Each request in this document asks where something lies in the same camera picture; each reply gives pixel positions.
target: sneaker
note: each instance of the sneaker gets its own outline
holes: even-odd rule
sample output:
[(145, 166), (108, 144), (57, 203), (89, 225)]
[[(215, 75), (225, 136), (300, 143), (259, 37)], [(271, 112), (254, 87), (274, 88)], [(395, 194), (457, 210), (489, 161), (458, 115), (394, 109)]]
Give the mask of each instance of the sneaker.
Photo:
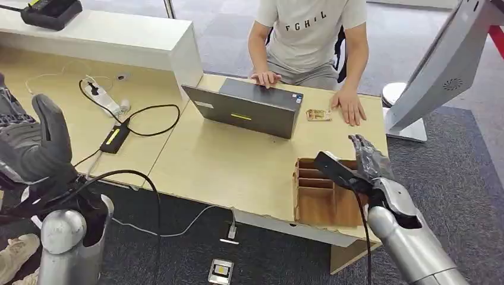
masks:
[(40, 240), (34, 234), (9, 239), (8, 243), (7, 248), (0, 251), (0, 285), (11, 281), (40, 246)]
[(34, 273), (24, 277), (22, 280), (14, 282), (12, 285), (37, 285), (37, 279), (39, 279), (39, 269), (40, 267), (37, 268)]

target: white t-shirt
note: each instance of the white t-shirt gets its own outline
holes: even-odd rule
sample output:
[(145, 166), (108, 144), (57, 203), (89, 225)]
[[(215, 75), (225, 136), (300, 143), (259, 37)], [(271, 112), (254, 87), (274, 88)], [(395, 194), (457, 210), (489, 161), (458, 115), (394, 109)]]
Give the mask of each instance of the white t-shirt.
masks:
[(268, 54), (295, 72), (307, 72), (334, 57), (343, 25), (366, 22), (366, 0), (260, 0), (256, 21), (273, 27)]

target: laptop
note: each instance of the laptop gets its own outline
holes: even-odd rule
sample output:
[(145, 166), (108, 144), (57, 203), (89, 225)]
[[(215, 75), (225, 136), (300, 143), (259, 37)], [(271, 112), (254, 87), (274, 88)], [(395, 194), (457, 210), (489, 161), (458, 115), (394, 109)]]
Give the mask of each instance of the laptop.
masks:
[(206, 119), (292, 138), (303, 94), (227, 78), (219, 92), (182, 85)]

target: human hand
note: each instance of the human hand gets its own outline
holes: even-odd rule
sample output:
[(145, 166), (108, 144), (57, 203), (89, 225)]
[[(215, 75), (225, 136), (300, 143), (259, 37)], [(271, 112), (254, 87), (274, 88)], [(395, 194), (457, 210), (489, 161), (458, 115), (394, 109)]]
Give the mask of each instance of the human hand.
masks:
[(336, 109), (340, 106), (343, 119), (351, 126), (360, 126), (361, 119), (367, 120), (366, 113), (356, 91), (350, 91), (343, 87), (331, 98), (330, 106), (331, 109)]
[(280, 81), (282, 79), (282, 76), (274, 73), (273, 71), (265, 71), (254, 73), (250, 76), (250, 78), (255, 79), (256, 84), (269, 88)]

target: chair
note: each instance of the chair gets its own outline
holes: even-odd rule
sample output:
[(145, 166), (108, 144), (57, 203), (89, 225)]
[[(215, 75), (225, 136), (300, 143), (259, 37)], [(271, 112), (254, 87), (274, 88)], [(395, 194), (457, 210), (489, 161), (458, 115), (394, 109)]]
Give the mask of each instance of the chair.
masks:
[[(273, 32), (273, 28), (269, 31), (268, 37), (266, 39), (266, 45), (269, 43), (270, 38), (271, 38), (271, 33)], [(343, 27), (341, 27), (339, 34), (338, 34), (338, 40), (336, 41), (336, 44), (334, 45), (334, 54), (336, 55), (336, 62), (334, 68), (338, 70), (339, 64), (341, 62), (341, 46), (343, 45), (343, 41), (346, 39), (345, 37), (345, 30)], [(343, 66), (341, 68), (341, 71), (339, 72), (339, 77), (338, 77), (338, 83), (343, 82), (345, 78), (347, 77), (347, 53), (345, 52), (345, 58), (343, 59)]]

